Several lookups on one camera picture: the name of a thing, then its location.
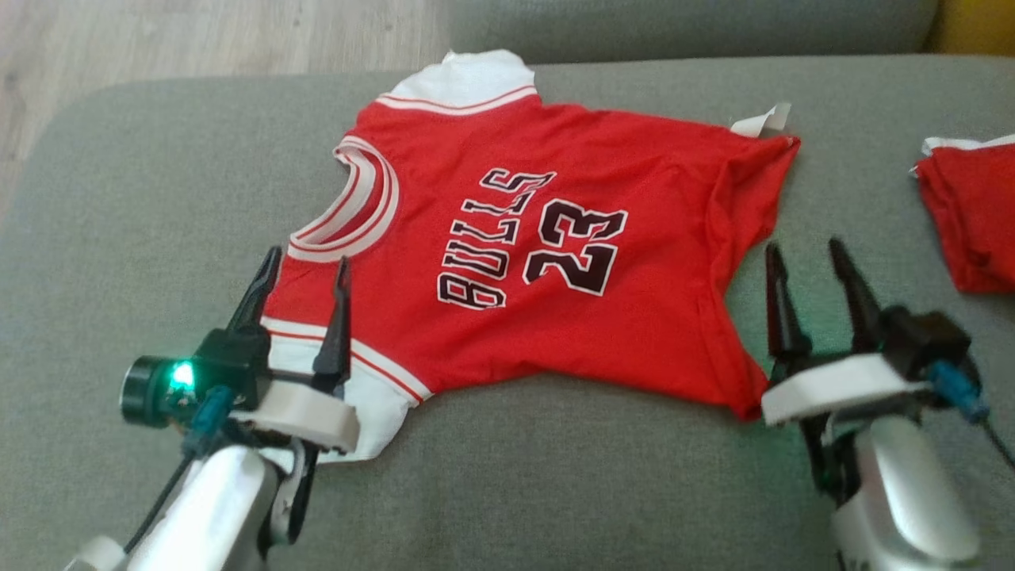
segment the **red fabric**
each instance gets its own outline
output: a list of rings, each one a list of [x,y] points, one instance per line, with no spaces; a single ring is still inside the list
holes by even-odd
[[[434,394],[555,371],[757,417],[766,380],[723,297],[744,253],[774,226],[798,139],[543,105],[538,95],[469,116],[375,102],[349,135],[380,151],[400,187],[390,228],[351,260],[357,341]],[[520,172],[553,175],[513,216],[514,243],[452,235],[454,220],[495,233],[512,217],[463,211],[466,200],[507,207],[529,188],[484,188],[480,181],[494,168],[506,171],[501,182]],[[604,222],[585,236],[558,218],[562,243],[548,244],[540,227],[553,200],[625,212],[623,228],[596,237],[610,231]],[[506,275],[443,265],[452,238],[506,252]],[[583,248],[597,244],[615,248],[601,295],[569,288],[554,265],[531,283],[524,278],[534,252],[572,253],[586,263]],[[265,315],[325,326],[335,268],[287,256]],[[438,275],[448,272],[502,291],[503,307],[441,301]]]
[[[955,287],[1015,291],[1015,145],[935,148],[917,172]]]

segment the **red jersey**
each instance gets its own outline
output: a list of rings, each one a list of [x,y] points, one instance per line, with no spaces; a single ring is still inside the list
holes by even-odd
[[[932,137],[916,166],[955,288],[1015,292],[1015,135],[979,142]]]
[[[555,371],[754,418],[766,380],[723,296],[798,139],[543,104],[532,76],[452,55],[359,114],[335,149],[348,183],[291,235],[265,307],[272,365],[309,371],[349,256],[351,392],[414,407]],[[370,390],[345,396],[364,424]]]

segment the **white shoulder tag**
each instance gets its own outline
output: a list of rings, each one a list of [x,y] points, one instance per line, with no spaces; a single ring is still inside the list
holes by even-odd
[[[975,150],[977,148],[987,148],[990,146],[1001,146],[1004,144],[1015,144],[1015,133],[1010,135],[1005,135],[1003,137],[998,137],[996,139],[991,139],[989,141],[977,141],[975,139],[948,139],[945,137],[927,137],[924,139],[924,144],[921,145],[920,150],[926,156],[930,156],[934,152],[935,148],[941,147],[951,147],[958,148],[960,150]],[[913,177],[919,179],[920,173],[917,170],[917,166],[909,168],[909,174]]]
[[[771,108],[768,113],[756,117],[741,119],[730,127],[730,130],[738,135],[757,138],[761,135],[762,129],[773,129],[782,131],[786,128],[786,120],[790,116],[790,103],[779,102]]]

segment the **couch armrest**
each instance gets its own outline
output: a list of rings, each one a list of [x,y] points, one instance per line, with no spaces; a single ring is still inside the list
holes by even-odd
[[[916,52],[936,0],[452,0],[452,48],[529,63]]]

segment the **green led light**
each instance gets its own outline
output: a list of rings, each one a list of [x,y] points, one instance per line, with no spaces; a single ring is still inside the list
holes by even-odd
[[[191,390],[194,388],[194,366],[184,361],[173,368],[170,374],[170,388]]]

